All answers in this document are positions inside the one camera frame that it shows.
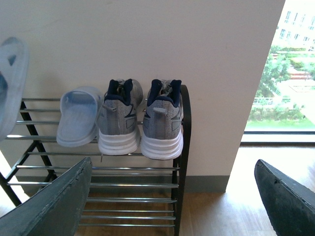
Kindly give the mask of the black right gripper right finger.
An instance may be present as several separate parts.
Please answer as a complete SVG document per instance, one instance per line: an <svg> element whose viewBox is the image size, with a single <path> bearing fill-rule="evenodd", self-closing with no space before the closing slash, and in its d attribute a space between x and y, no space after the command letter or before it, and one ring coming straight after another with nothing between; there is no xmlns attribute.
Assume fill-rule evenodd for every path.
<svg viewBox="0 0 315 236"><path fill-rule="evenodd" d="M278 236L315 234L315 193L259 159L254 177L271 225Z"/></svg>

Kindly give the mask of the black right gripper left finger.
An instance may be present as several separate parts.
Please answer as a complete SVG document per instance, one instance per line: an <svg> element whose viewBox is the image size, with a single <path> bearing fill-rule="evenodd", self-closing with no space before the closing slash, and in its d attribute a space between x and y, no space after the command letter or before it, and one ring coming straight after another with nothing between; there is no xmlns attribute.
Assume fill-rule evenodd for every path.
<svg viewBox="0 0 315 236"><path fill-rule="evenodd" d="M0 219L2 236L72 236L90 191L89 157Z"/></svg>

